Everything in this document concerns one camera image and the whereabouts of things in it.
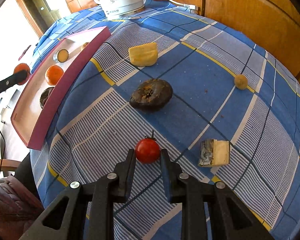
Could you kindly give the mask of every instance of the small round potato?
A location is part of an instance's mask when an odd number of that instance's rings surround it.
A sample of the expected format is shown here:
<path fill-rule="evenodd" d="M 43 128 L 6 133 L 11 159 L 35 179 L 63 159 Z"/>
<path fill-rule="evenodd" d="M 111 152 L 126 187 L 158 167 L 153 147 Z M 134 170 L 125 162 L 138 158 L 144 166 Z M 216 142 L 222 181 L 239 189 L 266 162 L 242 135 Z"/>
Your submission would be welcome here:
<path fill-rule="evenodd" d="M 234 77 L 234 84 L 237 88 L 244 90 L 248 86 L 248 79 L 245 77 L 245 75 L 236 75 Z"/>
<path fill-rule="evenodd" d="M 86 42 L 86 43 L 82 44 L 82 46 L 81 46 L 81 51 L 83 51 L 83 49 L 84 49 L 85 47 L 87 47 L 88 44 L 89 44 L 89 42 Z"/>

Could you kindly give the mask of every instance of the wooden tray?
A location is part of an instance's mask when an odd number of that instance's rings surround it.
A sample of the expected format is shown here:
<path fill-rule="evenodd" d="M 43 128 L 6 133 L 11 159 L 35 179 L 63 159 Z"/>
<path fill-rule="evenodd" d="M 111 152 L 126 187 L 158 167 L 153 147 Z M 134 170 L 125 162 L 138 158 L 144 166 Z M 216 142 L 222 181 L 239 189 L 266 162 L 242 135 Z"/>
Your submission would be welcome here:
<path fill-rule="evenodd" d="M 51 121 L 68 89 L 110 35 L 108 27 L 105 26 L 67 36 L 55 46 L 30 77 L 11 116 L 13 127 L 28 148 L 41 150 Z M 85 42 L 90 43 L 81 51 L 81 45 Z M 56 63 L 53 55 L 61 49 L 68 50 L 69 58 L 64 63 Z M 52 65 L 59 65 L 65 72 L 41 109 L 40 96 L 50 87 L 44 75 Z"/>

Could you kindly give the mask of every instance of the orange fruit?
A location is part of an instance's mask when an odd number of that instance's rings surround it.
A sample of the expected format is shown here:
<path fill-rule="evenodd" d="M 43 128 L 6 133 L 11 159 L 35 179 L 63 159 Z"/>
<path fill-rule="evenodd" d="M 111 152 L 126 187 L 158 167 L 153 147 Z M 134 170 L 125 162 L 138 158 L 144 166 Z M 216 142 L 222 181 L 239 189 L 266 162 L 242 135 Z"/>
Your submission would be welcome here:
<path fill-rule="evenodd" d="M 63 73 L 63 69 L 58 65 L 49 67 L 45 74 L 46 82 L 50 86 L 55 86 L 62 77 Z"/>
<path fill-rule="evenodd" d="M 18 83 L 18 85 L 20 85 L 20 86 L 23 85 L 23 84 L 25 84 L 28 81 L 29 77 L 30 77 L 30 68 L 29 68 L 29 66 L 26 63 L 20 63 L 20 64 L 18 64 L 14 68 L 13 73 L 15 74 L 15 73 L 17 73 L 17 72 L 19 72 L 21 70 L 26 70 L 28 72 L 28 76 L 27 76 L 26 80 Z"/>

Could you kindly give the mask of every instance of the metal screw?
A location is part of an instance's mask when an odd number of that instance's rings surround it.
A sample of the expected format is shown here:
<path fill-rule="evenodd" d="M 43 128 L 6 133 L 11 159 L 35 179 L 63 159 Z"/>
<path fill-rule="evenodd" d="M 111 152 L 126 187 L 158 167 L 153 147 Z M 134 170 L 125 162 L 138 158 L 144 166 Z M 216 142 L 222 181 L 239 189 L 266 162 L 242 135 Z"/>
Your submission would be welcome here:
<path fill-rule="evenodd" d="M 183 172 L 183 173 L 180 173 L 180 174 L 179 174 L 179 178 L 180 178 L 180 179 L 188 179 L 188 178 L 189 178 L 189 174 L 184 173 L 184 172 Z"/>
<path fill-rule="evenodd" d="M 71 184 L 70 184 L 71 188 L 77 188 L 79 186 L 80 186 L 80 182 L 77 182 L 77 181 L 71 182 Z"/>
<path fill-rule="evenodd" d="M 218 181 L 216 183 L 216 187 L 219 188 L 219 189 L 223 189 L 226 187 L 226 184 L 224 184 L 222 181 Z"/>
<path fill-rule="evenodd" d="M 109 173 L 108 175 L 107 175 L 107 178 L 108 179 L 115 179 L 117 177 L 117 174 L 115 174 L 115 173 L 113 173 L 113 172 L 111 172 L 111 173 Z"/>

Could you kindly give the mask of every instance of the striped tablecloth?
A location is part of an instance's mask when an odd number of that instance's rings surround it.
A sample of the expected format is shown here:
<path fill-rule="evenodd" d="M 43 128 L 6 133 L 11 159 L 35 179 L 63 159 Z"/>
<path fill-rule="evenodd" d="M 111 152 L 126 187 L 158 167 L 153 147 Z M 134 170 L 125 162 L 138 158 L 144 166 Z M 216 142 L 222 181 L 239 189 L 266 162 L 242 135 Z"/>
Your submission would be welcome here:
<path fill-rule="evenodd" d="M 69 34 L 105 25 L 112 33 L 69 89 L 43 149 L 31 151 L 44 206 L 72 181 L 84 184 L 113 171 L 154 129 L 184 172 L 205 183 L 224 181 L 276 240 L 289 239 L 300 227 L 300 85 L 242 33 L 168 2 L 145 5 L 144 12 L 114 21 L 100 7 L 83 10 L 41 38 L 33 70 Z M 128 49 L 148 42 L 158 44 L 157 64 L 134 67 Z M 234 87 L 240 73 L 248 78 L 243 91 Z M 163 109 L 146 114 L 128 101 L 150 78 L 168 81 L 174 93 Z M 197 166 L 207 138 L 231 141 L 229 165 Z M 159 163 L 137 161 L 129 201 L 114 206 L 115 238 L 180 239 L 181 209 L 166 201 Z"/>

